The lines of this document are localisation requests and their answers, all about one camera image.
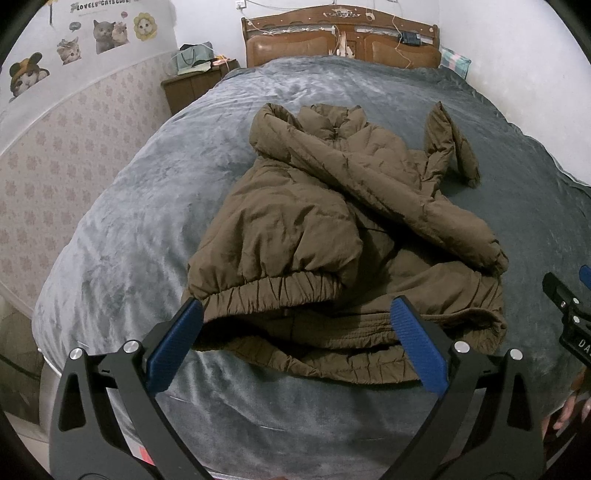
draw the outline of wall poster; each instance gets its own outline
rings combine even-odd
[[[0,73],[0,154],[71,95],[176,50],[169,0],[48,0]]]

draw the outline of blue gripper pad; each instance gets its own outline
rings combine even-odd
[[[447,362],[400,297],[392,301],[390,323],[425,389],[442,397],[448,387]]]
[[[579,280],[583,282],[583,285],[591,290],[591,267],[583,265],[579,270]]]
[[[202,327],[203,306],[194,300],[148,358],[145,386],[149,394],[168,389]]]

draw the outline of cat sticker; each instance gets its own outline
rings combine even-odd
[[[61,42],[57,44],[57,54],[60,56],[64,65],[80,60],[82,56],[80,55],[80,47],[78,46],[78,37],[72,41],[62,38]]]
[[[93,35],[96,40],[97,54],[129,43],[127,25],[123,22],[97,22],[96,20],[94,22]]]
[[[135,36],[141,41],[150,40],[156,36],[158,25],[152,15],[147,13],[140,13],[134,18]]]
[[[38,63],[43,58],[39,52],[31,55],[29,59],[24,59],[21,62],[14,63],[10,67],[10,91],[14,95],[11,99],[14,100],[19,95],[22,95],[29,88],[40,82],[46,77],[49,77],[49,70],[42,69]]]
[[[129,43],[129,40],[127,40],[127,25],[123,22],[117,22],[113,27],[112,37],[115,47]]]

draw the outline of metal screw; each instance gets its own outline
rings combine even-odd
[[[82,348],[74,348],[70,352],[70,358],[72,360],[78,360],[82,356],[83,353],[84,353],[84,350],[82,350]]]
[[[453,347],[457,353],[468,353],[470,351],[470,345],[462,341],[454,343]]]
[[[513,360],[521,360],[523,358],[523,353],[518,348],[512,348],[509,355]]]
[[[139,348],[139,342],[137,340],[130,340],[126,342],[123,346],[123,351],[125,353],[134,353],[137,352]]]

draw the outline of wooden headboard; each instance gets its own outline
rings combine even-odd
[[[421,36],[421,46],[400,43],[399,32]],[[280,15],[242,19],[246,65],[280,57],[331,55],[393,67],[439,67],[439,29],[365,7],[322,5]]]

